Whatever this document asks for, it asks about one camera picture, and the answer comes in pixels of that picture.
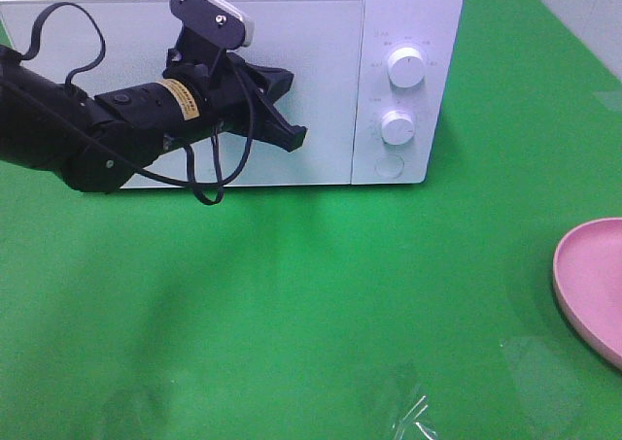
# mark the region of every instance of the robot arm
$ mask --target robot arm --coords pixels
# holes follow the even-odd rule
[[[0,46],[0,159],[52,171],[82,191],[111,192],[139,173],[190,188],[203,203],[212,204],[243,169],[254,140],[288,152],[302,145],[306,128],[289,125],[273,105],[290,90],[294,75],[251,65],[231,52],[250,44],[253,26],[223,0],[170,0],[171,12],[183,27],[168,51],[164,79],[94,98],[71,84],[75,74],[103,59],[105,42],[94,22],[101,53],[90,65],[69,73],[64,85],[21,64],[37,54],[43,22],[62,6],[87,14],[72,3],[51,5],[35,21],[27,53]],[[218,134],[224,130],[246,137],[240,164],[227,177],[218,158]],[[199,183],[194,176],[190,144],[206,138],[211,138],[214,152],[213,183]],[[189,159],[186,180],[145,169],[179,148]],[[218,191],[214,201],[202,193],[209,187]]]

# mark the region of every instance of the yellow label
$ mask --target yellow label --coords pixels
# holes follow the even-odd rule
[[[184,121],[198,118],[198,106],[185,85],[175,79],[163,79],[157,83],[166,87],[173,97],[175,97],[179,108],[182,110],[182,115],[184,115]]]

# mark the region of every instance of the green surface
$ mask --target green surface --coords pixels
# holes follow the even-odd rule
[[[2,22],[0,22],[0,44],[9,45],[9,38],[4,30]]]
[[[621,215],[617,88],[537,0],[465,0],[420,186],[205,208],[3,164],[0,438],[390,439],[422,395],[445,439],[620,438],[551,287]]]

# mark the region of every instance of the microwave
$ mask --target microwave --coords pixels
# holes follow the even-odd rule
[[[169,0],[0,0],[11,46],[25,51],[31,26],[49,4],[83,6],[107,44],[104,61],[75,78],[89,95],[156,80],[181,23]],[[307,128],[302,147],[286,152],[253,144],[233,186],[370,185],[420,183],[426,177],[462,0],[225,0],[253,20],[247,62],[294,73],[275,107]],[[31,70],[62,82],[68,70],[97,54],[88,20],[59,9],[43,31]],[[244,138],[220,137],[223,172],[235,168]],[[208,140],[193,145],[197,179],[214,179]],[[150,170],[186,176],[181,150]],[[140,175],[124,187],[163,186]]]

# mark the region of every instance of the pink plate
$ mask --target pink plate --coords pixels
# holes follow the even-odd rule
[[[622,369],[622,218],[571,230],[553,259],[555,293],[576,331]]]

